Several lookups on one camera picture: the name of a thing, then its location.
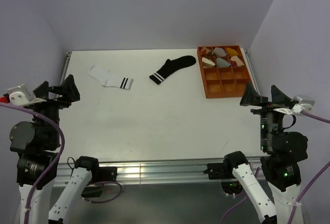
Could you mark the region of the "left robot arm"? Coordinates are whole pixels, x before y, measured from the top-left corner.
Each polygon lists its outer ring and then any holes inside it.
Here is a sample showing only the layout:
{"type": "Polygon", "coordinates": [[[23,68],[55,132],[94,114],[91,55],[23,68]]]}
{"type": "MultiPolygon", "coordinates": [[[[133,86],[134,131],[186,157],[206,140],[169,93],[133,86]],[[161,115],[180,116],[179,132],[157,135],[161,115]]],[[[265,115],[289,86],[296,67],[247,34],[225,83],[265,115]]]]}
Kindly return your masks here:
{"type": "Polygon", "coordinates": [[[19,156],[17,183],[21,195],[21,223],[68,223],[72,208],[90,182],[100,178],[98,159],[81,156],[76,160],[68,185],[50,207],[64,134],[59,127],[59,111],[80,100],[74,76],[59,86],[44,81],[35,90],[22,84],[7,90],[9,104],[33,116],[10,131],[10,151],[19,156]]]}

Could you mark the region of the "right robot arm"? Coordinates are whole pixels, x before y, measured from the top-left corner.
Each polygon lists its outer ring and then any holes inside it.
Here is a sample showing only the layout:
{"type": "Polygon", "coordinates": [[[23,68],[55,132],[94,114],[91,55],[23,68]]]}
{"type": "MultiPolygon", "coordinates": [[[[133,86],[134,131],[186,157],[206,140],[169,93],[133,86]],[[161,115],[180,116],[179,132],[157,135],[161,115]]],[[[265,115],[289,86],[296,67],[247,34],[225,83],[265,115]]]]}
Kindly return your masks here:
{"type": "Polygon", "coordinates": [[[304,107],[302,98],[291,99],[276,86],[271,87],[272,100],[262,97],[248,82],[240,106],[256,106],[251,113],[260,116],[261,169],[272,197],[269,198],[257,181],[252,167],[241,151],[224,158],[223,171],[242,185],[251,200],[260,223],[303,223],[298,196],[301,173],[298,162],[308,158],[306,136],[289,132],[283,126],[284,115],[296,117],[304,107]]]}

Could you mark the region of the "pink maroon rolled sock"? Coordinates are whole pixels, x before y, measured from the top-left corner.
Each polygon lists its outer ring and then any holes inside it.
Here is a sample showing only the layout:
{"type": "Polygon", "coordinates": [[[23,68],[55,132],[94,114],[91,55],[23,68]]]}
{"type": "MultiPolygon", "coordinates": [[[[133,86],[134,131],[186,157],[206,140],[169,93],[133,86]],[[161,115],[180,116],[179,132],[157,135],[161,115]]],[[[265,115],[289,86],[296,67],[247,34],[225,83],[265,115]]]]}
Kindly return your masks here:
{"type": "Polygon", "coordinates": [[[232,56],[230,58],[230,63],[232,67],[244,67],[244,62],[238,56],[232,56]]]}

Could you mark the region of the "orange compartment tray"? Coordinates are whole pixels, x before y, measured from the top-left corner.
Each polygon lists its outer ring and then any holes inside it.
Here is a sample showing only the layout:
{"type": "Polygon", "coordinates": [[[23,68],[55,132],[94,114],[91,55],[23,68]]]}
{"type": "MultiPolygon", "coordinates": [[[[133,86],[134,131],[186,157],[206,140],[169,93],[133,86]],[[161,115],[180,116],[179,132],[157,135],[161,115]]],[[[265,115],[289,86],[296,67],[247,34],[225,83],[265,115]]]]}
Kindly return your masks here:
{"type": "MultiPolygon", "coordinates": [[[[245,91],[245,86],[247,82],[251,82],[255,89],[257,89],[251,66],[249,65],[248,58],[245,54],[243,48],[239,45],[216,45],[216,46],[205,46],[211,47],[214,49],[215,47],[221,47],[226,51],[227,47],[235,49],[239,55],[238,57],[244,62],[244,67],[232,67],[232,65],[228,68],[219,68],[217,66],[216,56],[214,54],[213,57],[206,57],[211,59],[216,66],[214,68],[204,68],[202,64],[202,56],[200,53],[200,49],[204,46],[199,46],[197,48],[197,57],[200,66],[200,72],[205,92],[205,97],[207,99],[215,99],[215,98],[235,98],[242,97],[245,91]]],[[[225,57],[221,57],[227,60],[230,63],[230,58],[227,54],[225,57]]]]}

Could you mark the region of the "grey teal rolled sock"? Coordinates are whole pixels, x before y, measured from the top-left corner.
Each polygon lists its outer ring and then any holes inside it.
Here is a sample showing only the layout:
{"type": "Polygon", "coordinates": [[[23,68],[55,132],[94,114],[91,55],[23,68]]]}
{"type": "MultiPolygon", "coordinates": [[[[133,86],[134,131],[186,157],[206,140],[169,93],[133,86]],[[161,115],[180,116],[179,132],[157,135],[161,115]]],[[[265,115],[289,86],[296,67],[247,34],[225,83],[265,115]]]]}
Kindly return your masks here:
{"type": "Polygon", "coordinates": [[[225,60],[221,57],[217,57],[216,62],[217,62],[217,66],[219,68],[228,68],[231,66],[231,64],[227,60],[225,60]]]}

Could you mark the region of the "yellow rolled sock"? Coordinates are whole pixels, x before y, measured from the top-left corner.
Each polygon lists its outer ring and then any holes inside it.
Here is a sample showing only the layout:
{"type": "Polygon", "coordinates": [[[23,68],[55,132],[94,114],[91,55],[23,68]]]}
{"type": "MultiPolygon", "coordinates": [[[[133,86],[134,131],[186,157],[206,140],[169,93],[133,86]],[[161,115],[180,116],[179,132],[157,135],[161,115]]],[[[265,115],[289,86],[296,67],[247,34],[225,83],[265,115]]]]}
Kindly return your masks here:
{"type": "Polygon", "coordinates": [[[228,54],[229,57],[233,57],[233,56],[238,56],[239,55],[239,53],[235,49],[230,48],[230,47],[227,47],[226,48],[226,51],[227,51],[227,54],[228,54]]]}

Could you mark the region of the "grey white rolled sock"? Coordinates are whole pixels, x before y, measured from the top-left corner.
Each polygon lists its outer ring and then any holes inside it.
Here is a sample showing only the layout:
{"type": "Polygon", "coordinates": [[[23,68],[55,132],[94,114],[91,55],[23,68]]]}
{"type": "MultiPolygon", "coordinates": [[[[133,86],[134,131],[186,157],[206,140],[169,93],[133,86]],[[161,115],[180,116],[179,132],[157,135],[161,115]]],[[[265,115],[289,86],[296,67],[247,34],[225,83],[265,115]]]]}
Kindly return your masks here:
{"type": "Polygon", "coordinates": [[[215,47],[213,49],[213,53],[216,55],[216,56],[219,56],[219,57],[225,57],[227,56],[227,53],[225,52],[225,50],[221,47],[215,47]]]}

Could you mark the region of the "white brown rolled sock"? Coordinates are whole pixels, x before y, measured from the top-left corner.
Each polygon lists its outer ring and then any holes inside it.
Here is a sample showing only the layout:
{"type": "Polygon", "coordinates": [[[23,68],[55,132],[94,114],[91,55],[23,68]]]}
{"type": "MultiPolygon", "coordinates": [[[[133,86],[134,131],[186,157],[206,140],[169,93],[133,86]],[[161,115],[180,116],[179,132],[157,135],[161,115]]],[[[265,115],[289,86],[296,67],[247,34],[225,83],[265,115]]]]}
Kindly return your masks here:
{"type": "Polygon", "coordinates": [[[206,57],[202,58],[202,64],[204,68],[214,68],[216,64],[211,60],[206,57]]]}

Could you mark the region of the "brown orange rolled sock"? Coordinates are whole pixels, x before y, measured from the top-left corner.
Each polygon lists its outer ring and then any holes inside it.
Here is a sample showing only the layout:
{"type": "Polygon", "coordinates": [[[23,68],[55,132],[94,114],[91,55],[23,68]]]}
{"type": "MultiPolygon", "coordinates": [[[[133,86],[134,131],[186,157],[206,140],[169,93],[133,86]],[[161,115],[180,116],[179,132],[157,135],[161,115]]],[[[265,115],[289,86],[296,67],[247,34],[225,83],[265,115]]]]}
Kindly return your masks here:
{"type": "Polygon", "coordinates": [[[202,47],[200,49],[200,53],[202,57],[213,57],[214,56],[214,52],[213,49],[211,47],[202,47]]]}

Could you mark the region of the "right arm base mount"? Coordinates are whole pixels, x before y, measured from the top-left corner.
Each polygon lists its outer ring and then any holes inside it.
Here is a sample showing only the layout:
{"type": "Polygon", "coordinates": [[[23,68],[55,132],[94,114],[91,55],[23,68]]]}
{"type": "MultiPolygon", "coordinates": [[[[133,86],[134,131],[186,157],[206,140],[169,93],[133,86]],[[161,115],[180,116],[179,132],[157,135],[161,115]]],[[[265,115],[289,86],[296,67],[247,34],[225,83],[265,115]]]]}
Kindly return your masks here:
{"type": "Polygon", "coordinates": [[[210,180],[234,179],[233,174],[224,163],[209,163],[203,173],[207,174],[210,180]]]}

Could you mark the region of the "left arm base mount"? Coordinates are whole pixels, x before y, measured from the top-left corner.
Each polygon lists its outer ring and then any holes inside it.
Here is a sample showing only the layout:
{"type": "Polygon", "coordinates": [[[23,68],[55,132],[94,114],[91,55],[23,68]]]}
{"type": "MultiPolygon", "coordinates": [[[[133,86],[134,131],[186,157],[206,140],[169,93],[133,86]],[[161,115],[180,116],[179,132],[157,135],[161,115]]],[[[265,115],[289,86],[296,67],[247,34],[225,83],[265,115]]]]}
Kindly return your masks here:
{"type": "Polygon", "coordinates": [[[115,182],[117,180],[118,168],[117,167],[99,167],[92,172],[92,179],[90,183],[97,182],[115,182]]]}

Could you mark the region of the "aluminium front rail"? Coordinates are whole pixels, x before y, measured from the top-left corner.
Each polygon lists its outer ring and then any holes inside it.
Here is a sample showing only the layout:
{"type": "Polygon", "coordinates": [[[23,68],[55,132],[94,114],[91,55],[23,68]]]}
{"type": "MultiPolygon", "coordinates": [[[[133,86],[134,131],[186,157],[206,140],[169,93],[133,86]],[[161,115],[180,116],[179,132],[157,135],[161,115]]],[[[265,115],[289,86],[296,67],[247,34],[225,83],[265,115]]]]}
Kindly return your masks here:
{"type": "Polygon", "coordinates": [[[204,183],[209,182],[203,171],[210,163],[220,163],[221,158],[186,159],[152,162],[100,163],[100,168],[116,167],[116,180],[122,185],[204,183]]]}

